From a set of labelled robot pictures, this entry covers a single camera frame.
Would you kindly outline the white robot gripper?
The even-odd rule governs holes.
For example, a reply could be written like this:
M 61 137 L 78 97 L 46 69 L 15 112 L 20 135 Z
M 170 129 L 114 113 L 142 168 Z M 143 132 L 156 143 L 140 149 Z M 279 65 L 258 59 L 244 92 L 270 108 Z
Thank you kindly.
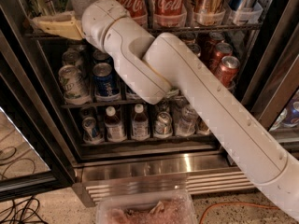
M 30 23 L 35 29 L 50 35 L 72 40 L 85 37 L 91 45 L 105 52 L 104 40 L 108 29 L 117 20 L 129 16 L 129 11 L 119 2 L 98 0 L 85 9 L 81 21 L 76 19 L 74 11 L 66 11 L 53 16 L 34 17 Z

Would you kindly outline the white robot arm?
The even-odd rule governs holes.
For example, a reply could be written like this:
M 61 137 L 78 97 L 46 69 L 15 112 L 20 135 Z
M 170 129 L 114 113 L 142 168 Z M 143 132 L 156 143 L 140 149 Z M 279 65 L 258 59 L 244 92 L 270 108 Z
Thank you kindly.
M 73 11 L 36 17 L 36 27 L 68 39 L 86 39 L 110 55 L 122 80 L 155 105 L 178 88 L 247 179 L 290 217 L 299 220 L 299 160 L 240 104 L 175 35 L 153 36 L 144 0 L 126 7 L 96 0 Z

